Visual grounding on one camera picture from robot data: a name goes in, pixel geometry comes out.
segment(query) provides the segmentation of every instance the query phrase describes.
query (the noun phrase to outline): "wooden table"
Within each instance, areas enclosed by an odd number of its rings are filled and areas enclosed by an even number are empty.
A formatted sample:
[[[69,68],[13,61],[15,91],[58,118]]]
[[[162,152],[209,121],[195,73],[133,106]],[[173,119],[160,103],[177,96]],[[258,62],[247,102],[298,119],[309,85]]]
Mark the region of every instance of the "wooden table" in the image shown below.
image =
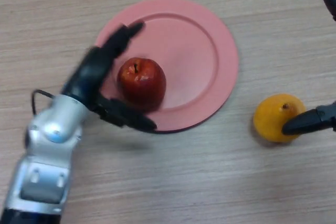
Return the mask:
[[[30,92],[60,90],[100,29],[140,0],[0,0],[0,200],[23,153]],[[336,24],[322,0],[193,0],[232,31],[239,80],[209,121],[151,135],[90,119],[63,223],[336,223],[336,135],[261,144],[265,97],[336,100]],[[40,99],[39,108],[46,99]]]

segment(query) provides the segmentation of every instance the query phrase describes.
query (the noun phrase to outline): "apple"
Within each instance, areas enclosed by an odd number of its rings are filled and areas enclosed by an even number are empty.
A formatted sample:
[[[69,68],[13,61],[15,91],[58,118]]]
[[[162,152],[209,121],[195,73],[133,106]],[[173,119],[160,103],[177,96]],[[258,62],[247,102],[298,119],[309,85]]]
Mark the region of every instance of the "apple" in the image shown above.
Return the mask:
[[[166,92],[166,77],[154,60],[131,58],[119,69],[118,88],[124,99],[136,109],[157,109]]]

